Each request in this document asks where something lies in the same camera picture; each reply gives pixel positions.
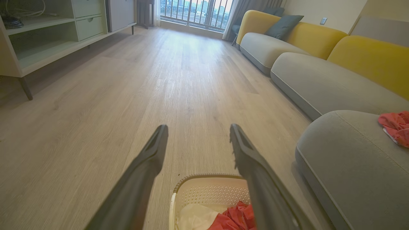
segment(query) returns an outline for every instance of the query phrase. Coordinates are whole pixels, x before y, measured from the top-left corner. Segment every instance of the laundry basket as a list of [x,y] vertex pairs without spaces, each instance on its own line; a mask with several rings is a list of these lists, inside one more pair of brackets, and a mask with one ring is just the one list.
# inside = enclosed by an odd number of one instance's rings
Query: laundry basket
[[236,175],[191,175],[183,178],[173,191],[169,213],[169,230],[175,230],[176,219],[188,204],[200,204],[219,213],[238,201],[250,203],[247,181]]

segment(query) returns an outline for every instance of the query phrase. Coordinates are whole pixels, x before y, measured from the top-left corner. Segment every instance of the white cable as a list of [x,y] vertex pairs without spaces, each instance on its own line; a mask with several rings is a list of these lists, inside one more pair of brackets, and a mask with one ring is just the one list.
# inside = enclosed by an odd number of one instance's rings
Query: white cable
[[30,10],[26,10],[26,9],[16,8],[16,9],[14,9],[14,11],[16,11],[16,12],[14,14],[11,14],[11,13],[9,13],[9,9],[8,9],[9,0],[6,0],[6,12],[7,12],[7,14],[12,15],[12,16],[17,17],[17,18],[38,17],[38,16],[42,15],[44,13],[44,11],[45,11],[45,2],[44,2],[44,0],[41,0],[41,1],[43,2],[43,10],[30,11]]

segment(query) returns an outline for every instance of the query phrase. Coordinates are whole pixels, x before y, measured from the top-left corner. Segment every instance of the floor plank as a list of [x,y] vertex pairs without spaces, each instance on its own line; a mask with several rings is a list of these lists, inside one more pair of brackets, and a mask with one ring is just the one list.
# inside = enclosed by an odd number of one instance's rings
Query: floor plank
[[229,126],[242,126],[318,229],[330,227],[297,171],[310,123],[229,42],[161,28],[117,33],[27,76],[0,79],[0,226],[82,229],[155,128],[169,126],[144,228],[167,229],[190,174],[238,174]]

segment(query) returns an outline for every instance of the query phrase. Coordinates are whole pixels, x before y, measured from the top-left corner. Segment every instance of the wall outlet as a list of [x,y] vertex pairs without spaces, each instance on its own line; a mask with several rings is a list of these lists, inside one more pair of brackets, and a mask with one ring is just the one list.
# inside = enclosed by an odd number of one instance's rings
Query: wall outlet
[[322,20],[321,20],[321,25],[324,25],[325,24],[325,22],[327,21],[327,18],[322,18]]

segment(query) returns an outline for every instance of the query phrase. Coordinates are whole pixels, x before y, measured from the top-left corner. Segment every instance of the city view outside window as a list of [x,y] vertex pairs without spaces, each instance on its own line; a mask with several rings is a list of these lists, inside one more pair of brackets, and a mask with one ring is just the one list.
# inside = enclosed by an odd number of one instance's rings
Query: city view outside window
[[161,0],[160,13],[163,20],[224,31],[232,3],[233,0]]

